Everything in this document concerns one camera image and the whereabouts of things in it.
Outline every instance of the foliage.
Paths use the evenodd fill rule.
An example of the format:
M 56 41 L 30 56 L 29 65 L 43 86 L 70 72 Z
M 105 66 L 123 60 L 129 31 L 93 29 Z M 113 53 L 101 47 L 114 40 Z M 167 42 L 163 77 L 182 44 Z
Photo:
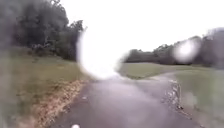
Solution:
M 17 18 L 14 28 L 15 44 L 31 48 L 34 54 L 75 59 L 82 21 L 68 26 L 66 12 L 60 1 L 30 2 Z
M 224 30 L 219 28 L 212 34 L 203 38 L 194 36 L 188 40 L 199 43 L 200 49 L 196 57 L 189 63 L 180 63 L 173 57 L 173 48 L 182 43 L 177 42 L 173 45 L 161 45 L 152 52 L 132 50 L 127 62 L 153 62 L 166 65 L 202 65 L 216 68 L 224 68 Z

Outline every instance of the treeline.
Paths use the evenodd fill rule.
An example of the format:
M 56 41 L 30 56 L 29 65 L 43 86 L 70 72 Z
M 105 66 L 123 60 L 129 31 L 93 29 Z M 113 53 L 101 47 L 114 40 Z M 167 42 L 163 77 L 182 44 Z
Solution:
M 68 23 L 60 0 L 29 1 L 13 26 L 13 44 L 32 49 L 34 55 L 75 60 L 82 20 Z
M 76 43 L 83 31 L 82 20 L 74 21 L 69 25 L 64 7 L 60 0 L 11 0 L 1 8 L 0 22 L 1 44 L 7 42 L 8 35 L 13 45 L 25 46 L 31 49 L 31 54 L 38 56 L 56 55 L 64 59 L 76 60 Z M 17 6 L 23 5 L 20 14 L 15 16 L 15 22 L 8 17 L 7 9 L 16 11 Z M 166 65 L 176 64 L 197 64 L 212 67 L 224 67 L 224 29 L 214 30 L 213 33 L 200 38 L 194 36 L 189 38 L 194 40 L 201 47 L 198 54 L 187 63 L 177 61 L 173 56 L 173 50 L 183 41 L 173 45 L 162 45 L 152 52 L 132 50 L 127 62 L 151 62 Z
M 141 50 L 132 50 L 127 59 L 129 63 L 151 62 L 166 65 L 202 65 L 208 67 L 224 68 L 224 29 L 220 28 L 212 31 L 209 35 L 202 38 L 194 36 L 188 40 L 194 40 L 200 48 L 195 57 L 187 63 L 180 62 L 174 57 L 174 48 L 183 42 L 177 42 L 173 45 L 162 45 L 152 52 L 143 52 Z

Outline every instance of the asphalt road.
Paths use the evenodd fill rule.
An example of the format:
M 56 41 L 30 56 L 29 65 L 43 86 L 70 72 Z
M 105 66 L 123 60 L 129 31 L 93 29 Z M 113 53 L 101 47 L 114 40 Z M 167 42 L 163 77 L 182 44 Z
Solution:
M 200 128 L 177 109 L 178 93 L 165 79 L 95 82 L 49 128 Z

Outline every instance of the bright light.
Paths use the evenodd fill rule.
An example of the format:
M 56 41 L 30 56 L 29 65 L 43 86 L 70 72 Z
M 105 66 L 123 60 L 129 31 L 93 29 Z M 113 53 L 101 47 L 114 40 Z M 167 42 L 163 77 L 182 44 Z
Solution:
M 188 63 L 198 54 L 199 46 L 199 42 L 191 40 L 183 42 L 174 48 L 173 56 L 178 62 Z
M 72 128 L 80 128 L 79 125 L 75 124 L 75 125 L 72 125 Z

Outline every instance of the grass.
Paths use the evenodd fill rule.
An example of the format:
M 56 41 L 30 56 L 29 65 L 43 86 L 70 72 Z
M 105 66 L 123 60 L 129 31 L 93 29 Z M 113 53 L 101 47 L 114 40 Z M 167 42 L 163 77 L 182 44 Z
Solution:
M 120 73 L 130 78 L 142 79 L 163 73 L 182 71 L 182 70 L 209 70 L 209 69 L 203 67 L 192 67 L 192 66 L 167 66 L 153 63 L 125 63 L 121 67 Z
M 124 64 L 121 73 L 134 79 L 171 73 L 181 86 L 182 105 L 187 107 L 187 111 L 207 127 L 224 127 L 224 71 L 193 66 L 133 63 Z M 193 106 L 188 105 L 189 99 L 196 101 Z
M 80 81 L 83 75 L 74 62 L 57 57 L 30 56 L 20 48 L 13 51 L 0 53 L 0 115 L 3 115 L 0 118 L 14 121 L 18 116 L 32 115 L 34 118 L 29 118 L 30 122 L 34 120 L 42 127 L 63 111 L 63 107 L 71 102 L 69 99 L 77 95 L 83 85 Z M 128 63 L 122 66 L 120 72 L 133 79 L 172 72 L 182 92 L 190 92 L 195 96 L 197 102 L 193 112 L 203 115 L 202 122 L 210 127 L 224 127 L 223 71 L 192 66 Z M 32 124 L 24 125 L 30 122 L 25 121 L 20 128 L 38 128 Z
M 39 108 L 35 105 L 47 106 L 46 102 L 52 96 L 57 96 L 57 100 L 64 95 L 72 97 L 64 93 L 79 90 L 74 88 L 80 86 L 80 82 L 74 81 L 81 80 L 82 76 L 74 62 L 56 57 L 33 57 L 21 53 L 21 49 L 17 49 L 16 52 L 1 52 L 0 113 L 6 121 L 9 121 L 8 123 L 21 115 L 40 116 L 44 107 L 38 111 Z

